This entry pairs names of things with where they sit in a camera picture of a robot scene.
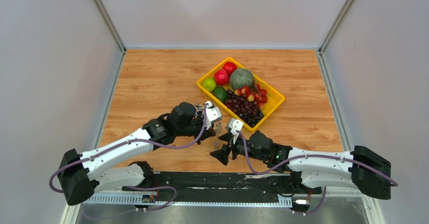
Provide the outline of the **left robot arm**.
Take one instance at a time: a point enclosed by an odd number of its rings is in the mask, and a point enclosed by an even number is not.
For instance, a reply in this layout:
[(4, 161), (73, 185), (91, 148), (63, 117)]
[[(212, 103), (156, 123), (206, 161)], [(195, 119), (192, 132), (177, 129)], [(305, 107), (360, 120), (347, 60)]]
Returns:
[(113, 143), (82, 153), (76, 149), (65, 152), (59, 169), (50, 177), (50, 188), (62, 193), (69, 206), (81, 204), (97, 192), (115, 188), (150, 190), (155, 177), (148, 164), (133, 163), (123, 168), (116, 165), (159, 148), (173, 149), (177, 137), (193, 138), (182, 148), (200, 144), (216, 135), (213, 125), (221, 119), (219, 108), (210, 101), (200, 109), (182, 102), (170, 113), (149, 120)]

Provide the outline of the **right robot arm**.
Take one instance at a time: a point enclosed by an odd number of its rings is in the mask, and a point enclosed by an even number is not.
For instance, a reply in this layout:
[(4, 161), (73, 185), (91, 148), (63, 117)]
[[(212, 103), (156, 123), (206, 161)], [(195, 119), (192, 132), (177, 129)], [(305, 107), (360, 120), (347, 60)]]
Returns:
[(224, 165), (229, 158), (243, 155), (246, 161), (262, 161), (268, 172), (290, 172), (290, 188), (295, 192), (318, 187), (357, 189), (362, 194), (381, 200), (391, 198), (391, 188), (398, 183), (391, 177), (391, 163), (365, 146), (351, 151), (318, 152), (275, 143), (257, 130), (248, 140), (238, 132), (219, 137), (225, 144), (210, 153)]

